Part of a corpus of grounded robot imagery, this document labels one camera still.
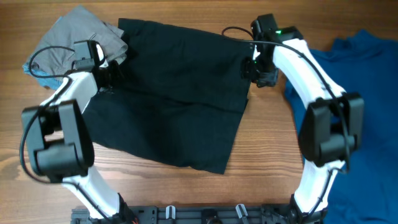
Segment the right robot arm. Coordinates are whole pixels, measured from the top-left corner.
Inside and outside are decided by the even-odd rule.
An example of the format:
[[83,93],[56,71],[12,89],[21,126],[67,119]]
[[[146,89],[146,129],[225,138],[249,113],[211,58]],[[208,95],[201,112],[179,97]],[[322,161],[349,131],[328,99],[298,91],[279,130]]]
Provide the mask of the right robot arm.
[[336,175],[349,172],[350,155],[361,144],[364,100],[326,74],[296,27],[280,28],[265,14],[251,23],[251,32],[255,48],[243,77],[261,88],[275,86],[284,73],[305,109],[298,132],[303,174],[286,217],[291,223],[320,221]]

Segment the black shorts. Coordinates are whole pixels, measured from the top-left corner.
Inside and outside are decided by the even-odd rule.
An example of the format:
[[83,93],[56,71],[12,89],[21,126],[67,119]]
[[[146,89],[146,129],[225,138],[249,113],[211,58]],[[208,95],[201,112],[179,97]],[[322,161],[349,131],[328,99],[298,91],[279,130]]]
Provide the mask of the black shorts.
[[171,166],[223,174],[250,82],[253,46],[202,30],[120,19],[122,78],[90,100],[93,142]]

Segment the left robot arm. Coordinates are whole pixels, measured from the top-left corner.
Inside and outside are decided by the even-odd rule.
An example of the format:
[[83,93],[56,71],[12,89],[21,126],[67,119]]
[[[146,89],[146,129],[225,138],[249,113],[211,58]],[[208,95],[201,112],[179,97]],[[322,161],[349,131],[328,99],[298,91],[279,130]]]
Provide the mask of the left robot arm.
[[71,191],[87,208],[89,222],[127,223],[134,215],[95,167],[82,117],[91,98],[109,81],[109,64],[97,41],[75,42],[71,51],[75,59],[61,76],[62,85],[39,106],[22,111],[20,163],[31,179]]

